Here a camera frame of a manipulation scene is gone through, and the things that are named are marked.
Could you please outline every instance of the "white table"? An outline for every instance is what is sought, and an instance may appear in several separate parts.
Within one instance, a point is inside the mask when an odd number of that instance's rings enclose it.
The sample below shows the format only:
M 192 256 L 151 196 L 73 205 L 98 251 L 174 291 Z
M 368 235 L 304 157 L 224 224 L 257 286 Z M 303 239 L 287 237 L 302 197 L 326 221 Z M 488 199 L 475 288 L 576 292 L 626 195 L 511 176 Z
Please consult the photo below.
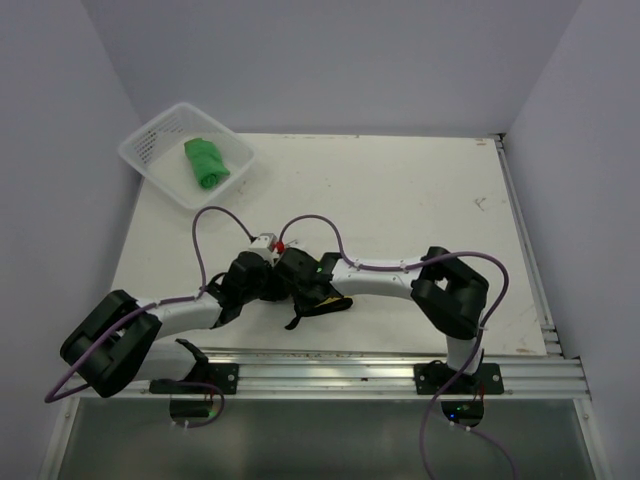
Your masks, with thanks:
M 527 273 L 495 143 L 490 139 L 377 136 L 245 135 L 259 151 L 246 182 L 222 205 L 254 234 L 279 233 L 304 213 L 328 216 L 346 250 L 363 258 L 401 259 L 432 245 L 479 250 L 500 258 L 511 288 L 489 323 L 483 343 L 490 355 L 545 355 L 540 308 Z M 191 246 L 193 212 L 174 204 L 152 184 L 141 187 L 113 288 L 133 296 L 192 292 L 198 268 Z M 336 251 L 323 223 L 292 227 L 310 253 Z M 199 240 L 209 278 L 225 271 L 246 237 L 223 214 L 207 213 Z M 491 284 L 498 270 L 467 260 Z M 444 336 L 411 302 L 361 296 L 346 312 L 303 318 L 297 329 L 291 304 L 253 302 L 224 328 L 180 335 L 222 348 L 444 353 Z

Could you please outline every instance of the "white plastic basket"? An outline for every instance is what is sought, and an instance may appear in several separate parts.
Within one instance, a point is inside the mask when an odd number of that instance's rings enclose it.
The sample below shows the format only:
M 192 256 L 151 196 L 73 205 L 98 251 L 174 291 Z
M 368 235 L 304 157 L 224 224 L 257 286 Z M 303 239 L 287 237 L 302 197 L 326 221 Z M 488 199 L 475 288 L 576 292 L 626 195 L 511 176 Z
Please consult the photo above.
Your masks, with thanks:
M 192 138 L 213 142 L 231 172 L 211 190 L 198 185 L 184 153 Z M 178 103 L 139 128 L 118 148 L 120 156 L 185 208 L 197 210 L 233 188 L 254 161 L 254 150 L 227 127 L 188 103 Z

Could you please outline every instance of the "rolled green towel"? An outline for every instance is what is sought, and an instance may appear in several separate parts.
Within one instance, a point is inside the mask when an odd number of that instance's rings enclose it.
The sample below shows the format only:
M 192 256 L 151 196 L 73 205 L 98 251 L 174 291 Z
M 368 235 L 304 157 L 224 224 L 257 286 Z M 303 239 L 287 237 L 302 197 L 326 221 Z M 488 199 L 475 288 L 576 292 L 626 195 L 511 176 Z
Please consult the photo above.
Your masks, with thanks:
M 185 142 L 184 153 L 191 162 L 193 173 L 202 188 L 213 188 L 222 177 L 230 173 L 222 163 L 218 147 L 207 140 L 194 138 Z

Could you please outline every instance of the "gray floor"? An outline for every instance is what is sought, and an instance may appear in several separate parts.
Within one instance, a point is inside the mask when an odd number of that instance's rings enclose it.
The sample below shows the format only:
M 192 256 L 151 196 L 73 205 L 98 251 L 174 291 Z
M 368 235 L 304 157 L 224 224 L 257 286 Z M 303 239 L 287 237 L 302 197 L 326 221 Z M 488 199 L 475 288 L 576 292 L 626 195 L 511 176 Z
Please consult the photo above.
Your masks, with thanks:
M 233 400 L 203 429 L 171 429 L 167 400 L 81 402 L 61 479 L 426 478 L 418 428 L 426 402 Z M 508 479 L 502 454 L 430 420 L 439 479 Z M 510 451 L 522 479 L 591 479 L 570 401 L 489 402 L 478 427 Z

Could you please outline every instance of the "black strap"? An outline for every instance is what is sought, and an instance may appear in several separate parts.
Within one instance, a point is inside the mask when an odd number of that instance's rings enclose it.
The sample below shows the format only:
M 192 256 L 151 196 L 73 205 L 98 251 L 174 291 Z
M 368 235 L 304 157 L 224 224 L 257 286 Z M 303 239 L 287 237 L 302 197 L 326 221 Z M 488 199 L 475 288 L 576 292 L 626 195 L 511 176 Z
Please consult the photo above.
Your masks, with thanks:
M 289 324 L 284 328 L 287 330 L 293 330 L 298 326 L 302 317 L 317 317 L 319 315 L 326 315 L 327 313 L 342 312 L 343 310 L 351 308 L 352 305 L 353 299 L 348 297 L 337 298 L 333 301 L 323 303 L 322 305 L 318 305 L 305 311 L 300 310 L 300 308 L 294 304 L 293 309 L 296 312 L 296 316 L 293 317 L 293 320 L 291 320 L 291 322 L 289 322 Z

